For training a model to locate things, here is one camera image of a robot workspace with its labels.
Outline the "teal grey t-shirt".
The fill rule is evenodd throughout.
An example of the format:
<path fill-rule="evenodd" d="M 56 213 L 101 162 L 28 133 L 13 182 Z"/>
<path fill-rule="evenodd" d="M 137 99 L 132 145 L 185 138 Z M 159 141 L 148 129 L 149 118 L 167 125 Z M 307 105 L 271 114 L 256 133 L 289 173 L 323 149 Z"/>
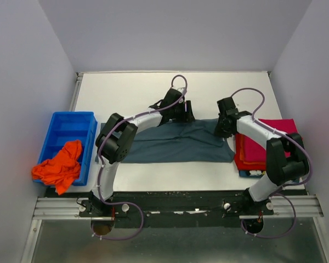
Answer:
<path fill-rule="evenodd" d="M 158 120 L 150 121 L 145 116 L 132 120 L 130 123 L 138 130 L 123 163 L 231 163 L 235 153 L 227 141 L 213 134 L 216 122 L 216 119 L 169 121 L 155 126 Z"/>

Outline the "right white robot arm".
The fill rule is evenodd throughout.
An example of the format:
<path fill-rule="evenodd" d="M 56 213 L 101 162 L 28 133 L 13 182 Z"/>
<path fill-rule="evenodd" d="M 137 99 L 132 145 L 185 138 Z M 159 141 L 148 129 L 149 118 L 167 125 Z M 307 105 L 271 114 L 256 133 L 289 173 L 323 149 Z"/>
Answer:
<path fill-rule="evenodd" d="M 239 111 L 232 97 L 217 101 L 218 123 L 214 135 L 229 138 L 245 135 L 266 150 L 266 174 L 244 190 L 242 210 L 249 215 L 261 208 L 261 202 L 295 179 L 310 175 L 311 167 L 302 137 L 285 133 L 259 121 L 248 111 Z"/>

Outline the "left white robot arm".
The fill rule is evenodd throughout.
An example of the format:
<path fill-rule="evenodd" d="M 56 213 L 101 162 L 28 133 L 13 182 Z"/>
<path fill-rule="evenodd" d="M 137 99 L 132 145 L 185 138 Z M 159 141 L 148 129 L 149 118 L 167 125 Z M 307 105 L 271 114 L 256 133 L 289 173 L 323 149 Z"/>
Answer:
<path fill-rule="evenodd" d="M 111 204 L 107 199 L 114 192 L 117 168 L 130 153 L 138 133 L 168 122 L 191 123 L 195 120 L 191 101 L 185 99 L 185 94 L 186 88 L 170 88 L 163 99 L 144 112 L 129 117 L 114 113 L 109 117 L 95 141 L 100 165 L 93 188 L 98 197 L 92 203 L 96 215 L 105 216 L 110 212 Z"/>

